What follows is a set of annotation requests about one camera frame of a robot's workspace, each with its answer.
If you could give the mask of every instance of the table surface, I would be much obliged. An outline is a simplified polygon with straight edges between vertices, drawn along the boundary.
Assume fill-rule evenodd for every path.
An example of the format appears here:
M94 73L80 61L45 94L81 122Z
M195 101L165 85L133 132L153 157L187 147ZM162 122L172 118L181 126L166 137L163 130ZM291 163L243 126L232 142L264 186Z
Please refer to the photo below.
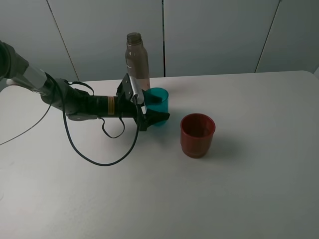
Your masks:
M89 84L114 95L117 81ZM151 79L169 92L170 119L141 132L132 153L98 167L71 148L62 113L0 146L3 239L319 238L319 80L309 72ZM0 94L0 142L46 111L19 87ZM202 159L183 154L181 119L214 119ZM130 147L136 126L107 138L101 120L69 121L78 149L111 162ZM107 119L111 135L118 119Z

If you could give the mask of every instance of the plastic bottle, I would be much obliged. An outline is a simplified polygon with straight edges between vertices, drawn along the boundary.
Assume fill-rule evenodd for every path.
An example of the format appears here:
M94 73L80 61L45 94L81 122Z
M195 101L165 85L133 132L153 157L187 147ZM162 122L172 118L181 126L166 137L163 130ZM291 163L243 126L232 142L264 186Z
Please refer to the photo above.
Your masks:
M127 35L125 60L129 76L138 80L142 90L148 90L150 86L149 58L143 46L141 34L132 32Z

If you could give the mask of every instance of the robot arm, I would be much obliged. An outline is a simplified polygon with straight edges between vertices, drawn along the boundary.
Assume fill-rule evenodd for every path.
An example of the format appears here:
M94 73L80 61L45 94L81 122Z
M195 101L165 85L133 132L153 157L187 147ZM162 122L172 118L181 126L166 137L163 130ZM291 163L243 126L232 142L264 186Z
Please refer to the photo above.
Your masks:
M53 80L61 89L62 96L53 94ZM115 96L91 96L85 91L72 88L66 80L52 79L44 71L32 67L15 52L12 46L0 41L0 91L9 85L18 85L37 92L47 104L51 103L54 95L52 106L60 110L62 110L62 97L66 115L70 120L133 118L135 122L139 122L140 131L146 131L150 125L169 118L169 113L152 110L147 110L145 115L142 113L144 97L155 102L161 98L142 92L136 79L129 77L128 74L123 78ZM137 99L139 112L133 104L133 98Z

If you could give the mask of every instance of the red cup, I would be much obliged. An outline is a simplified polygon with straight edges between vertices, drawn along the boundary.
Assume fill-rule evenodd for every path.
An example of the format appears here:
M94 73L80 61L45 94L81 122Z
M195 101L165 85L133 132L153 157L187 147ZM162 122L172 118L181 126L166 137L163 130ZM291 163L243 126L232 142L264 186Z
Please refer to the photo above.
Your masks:
M214 121L203 114L190 114L180 122L180 144L191 158L201 158L211 145L216 130Z

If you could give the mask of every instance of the black wire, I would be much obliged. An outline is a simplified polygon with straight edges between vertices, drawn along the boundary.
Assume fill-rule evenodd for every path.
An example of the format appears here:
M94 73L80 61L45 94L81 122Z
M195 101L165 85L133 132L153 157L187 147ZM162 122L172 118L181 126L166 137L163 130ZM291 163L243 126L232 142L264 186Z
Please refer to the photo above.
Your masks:
M18 138L19 136L21 136L21 135L23 135L23 134L25 134L25 133L27 133L30 129L32 129L32 128L35 127L38 123L40 123L41 120L43 120L43 118L44 118L44 117L46 116L46 114L49 112L49 110L50 110L50 108L51 108L51 106L52 106L52 104L53 104L53 101L54 101L54 96L55 96L55 86L54 86L54 88L53 88L53 95L52 95L52 100L51 100L51 103L50 103L50 105L49 105L49 108L46 110L46 112L45 112L44 115L41 117L41 119L39 119L39 121L38 121L37 123L35 123L32 127L30 127L29 129L27 129L27 130L24 131L23 133L17 135L16 137L13 137L12 139L7 140L6 142L1 143L0 146L3 145L3 144L5 144L5 143L8 143L8 142L10 142L10 141L12 141L12 140L14 140L14 139L16 139L16 138Z
M71 138L71 135L70 135L70 131L69 131L69 128L68 128L68 123L67 123L67 120L66 120L66 115L65 115L65 102L64 102L64 98L63 98L63 94L62 94L62 91L61 91L61 88L60 86L58 85L58 83L53 79L53 77L51 77L49 74L45 73L47 75L47 77L55 84L55 86L57 87L58 91L59 91L59 94L61 96L61 101L62 101L62 114L63 114L63 122L64 122L64 127L65 127L65 131L66 131L66 134L68 136L68 139L69 139L69 142L72 146L72 148L74 149L74 151L80 155L82 158L84 158L86 161L90 162L90 163L93 163L95 165L98 165L98 166L112 166L114 164L117 164L119 162L121 162L123 159L125 159L130 153L131 151L133 150L134 146L135 146L135 143L136 143L136 140L138 139L138 135L139 135L139 130L140 130L140 127L139 127L139 118L140 118L140 115L139 115L139 108L138 108L138 105L137 105L137 99L136 98L133 98L133 101L134 101L134 105L136 107L136 110L137 110L137 114L138 114L138 117L137 117L137 127L136 127L136 133L135 133L135 137L134 137L134 140L133 140L133 143L132 143L132 146L131 148L129 149L129 151L127 151L126 154L124 154L124 156L112 163L98 163L98 162L95 162L91 159L89 159L88 157L84 156L74 145L73 141L72 141L72 138Z
M110 136L110 135L106 132L106 130L105 130L105 128L104 128L105 120L104 120L103 118L99 118L99 119L101 119L101 120L103 121L102 130L103 130L104 134L106 134L107 137L109 137L109 138L118 138L118 137L120 137L120 136L124 133L125 124L124 124L124 122L123 122L123 120L122 120L122 117L120 117L120 121L122 122L122 125L123 125L123 131L122 131L122 133L120 133L118 136L115 136L115 137Z

